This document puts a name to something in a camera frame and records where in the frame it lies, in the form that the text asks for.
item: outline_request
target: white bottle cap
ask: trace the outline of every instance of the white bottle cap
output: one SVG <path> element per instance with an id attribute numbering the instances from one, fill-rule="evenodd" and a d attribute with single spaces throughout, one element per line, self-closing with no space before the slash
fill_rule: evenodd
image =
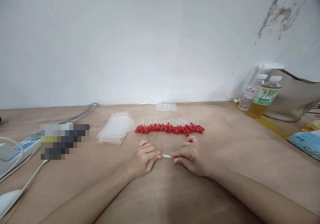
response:
<path id="1" fill-rule="evenodd" d="M 280 81 L 282 79 L 282 76 L 271 76 L 270 81 Z"/>
<path id="2" fill-rule="evenodd" d="M 263 79 L 263 80 L 265 80 L 265 79 L 267 78 L 267 76 L 268 76 L 268 75 L 266 75 L 266 74 L 259 74 L 259 75 L 258 75 L 258 79 Z"/>

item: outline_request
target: canvas bag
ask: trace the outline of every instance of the canvas bag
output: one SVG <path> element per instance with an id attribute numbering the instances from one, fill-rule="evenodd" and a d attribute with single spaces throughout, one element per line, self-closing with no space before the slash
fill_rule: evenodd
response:
<path id="1" fill-rule="evenodd" d="M 299 121 L 320 102 L 320 83 L 298 78 L 284 69 L 272 69 L 268 75 L 282 76 L 282 86 L 264 115 L 281 121 Z"/>

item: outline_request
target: clear plastic bag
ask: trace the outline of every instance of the clear plastic bag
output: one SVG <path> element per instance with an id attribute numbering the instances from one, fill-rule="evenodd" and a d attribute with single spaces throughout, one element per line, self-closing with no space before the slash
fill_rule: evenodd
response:
<path id="1" fill-rule="evenodd" d="M 127 133 L 132 130 L 134 130 L 134 119 L 130 112 L 113 113 L 99 132 L 98 142 L 120 145 Z"/>
<path id="2" fill-rule="evenodd" d="M 176 112 L 177 105 L 175 103 L 168 103 L 168 104 L 157 103 L 156 111 Z"/>

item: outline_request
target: blue package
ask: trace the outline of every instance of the blue package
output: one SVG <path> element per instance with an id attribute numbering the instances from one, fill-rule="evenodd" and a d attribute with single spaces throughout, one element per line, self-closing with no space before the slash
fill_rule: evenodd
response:
<path id="1" fill-rule="evenodd" d="M 287 139 L 306 154 L 320 161 L 320 130 L 298 132 Z"/>

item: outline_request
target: hand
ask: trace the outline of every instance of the hand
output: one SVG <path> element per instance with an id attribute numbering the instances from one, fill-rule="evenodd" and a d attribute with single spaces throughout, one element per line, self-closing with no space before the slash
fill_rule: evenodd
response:
<path id="1" fill-rule="evenodd" d="M 206 176 L 206 163 L 210 163 L 208 155 L 200 148 L 195 136 L 187 137 L 182 147 L 171 153 L 172 156 L 177 156 L 174 163 L 183 164 L 190 172 L 198 176 Z"/>
<path id="2" fill-rule="evenodd" d="M 161 151 L 148 141 L 142 140 L 138 150 L 128 163 L 128 170 L 133 178 L 143 176 L 151 171 L 154 162 L 161 158 Z"/>

